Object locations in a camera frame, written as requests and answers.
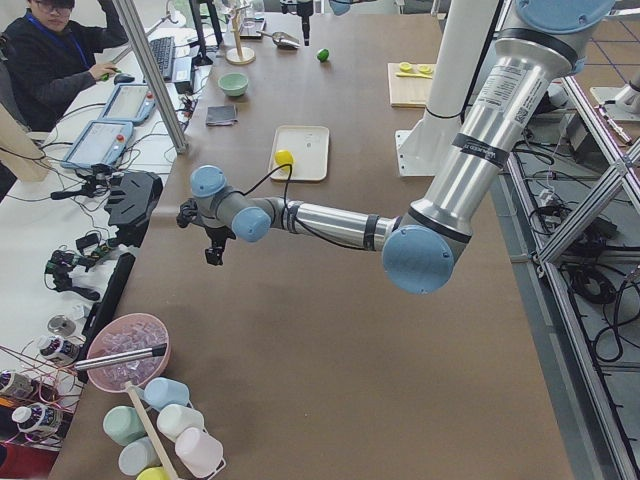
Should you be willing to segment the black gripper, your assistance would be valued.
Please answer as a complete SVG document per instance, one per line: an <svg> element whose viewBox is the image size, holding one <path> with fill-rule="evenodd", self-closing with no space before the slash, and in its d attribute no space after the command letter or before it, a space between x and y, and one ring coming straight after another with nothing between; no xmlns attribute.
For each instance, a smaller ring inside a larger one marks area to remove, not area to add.
<svg viewBox="0 0 640 480"><path fill-rule="evenodd" d="M210 247L204 250L206 262L210 265L222 266L226 242L228 239L234 240L235 233L227 226L205 226L204 230L210 240Z"/></svg>
<svg viewBox="0 0 640 480"><path fill-rule="evenodd" d="M303 43L305 46L310 44L310 17L308 11L298 10L298 16L301 18L301 28L303 34Z"/></svg>

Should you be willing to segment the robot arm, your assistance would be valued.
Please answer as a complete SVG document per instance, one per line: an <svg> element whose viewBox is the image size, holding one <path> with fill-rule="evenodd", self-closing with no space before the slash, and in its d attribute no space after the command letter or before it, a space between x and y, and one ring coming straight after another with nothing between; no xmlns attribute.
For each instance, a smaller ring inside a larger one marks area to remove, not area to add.
<svg viewBox="0 0 640 480"><path fill-rule="evenodd" d="M335 15L340 16L347 13L352 5L365 2L369 2L369 0L331 0L329 6ZM303 44L308 46L310 44L310 18L315 13L314 2L312 0L280 0L279 5L283 14L293 14L300 18Z"/></svg>

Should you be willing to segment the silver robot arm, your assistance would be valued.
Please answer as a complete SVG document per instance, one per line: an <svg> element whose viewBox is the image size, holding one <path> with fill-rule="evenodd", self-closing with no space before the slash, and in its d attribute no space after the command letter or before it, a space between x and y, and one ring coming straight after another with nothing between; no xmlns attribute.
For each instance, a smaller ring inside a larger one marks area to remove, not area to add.
<svg viewBox="0 0 640 480"><path fill-rule="evenodd" d="M399 288L427 294L450 279L472 236L471 220L503 169L552 81L577 73L609 1L518 1L495 43L496 60L425 195L405 215L383 218L286 196L252 198L230 186L217 167L190 178L192 195L180 226L198 225L211 244L212 265L230 239L255 242L270 229L311 235L355 250L377 251Z"/></svg>

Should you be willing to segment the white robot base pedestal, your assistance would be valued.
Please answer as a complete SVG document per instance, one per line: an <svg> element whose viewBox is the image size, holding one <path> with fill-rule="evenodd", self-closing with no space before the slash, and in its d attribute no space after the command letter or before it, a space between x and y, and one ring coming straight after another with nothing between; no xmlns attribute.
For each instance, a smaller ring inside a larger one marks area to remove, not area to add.
<svg viewBox="0 0 640 480"><path fill-rule="evenodd" d="M424 115L396 132L400 175L434 176L444 165L503 8L499 0L450 3Z"/></svg>

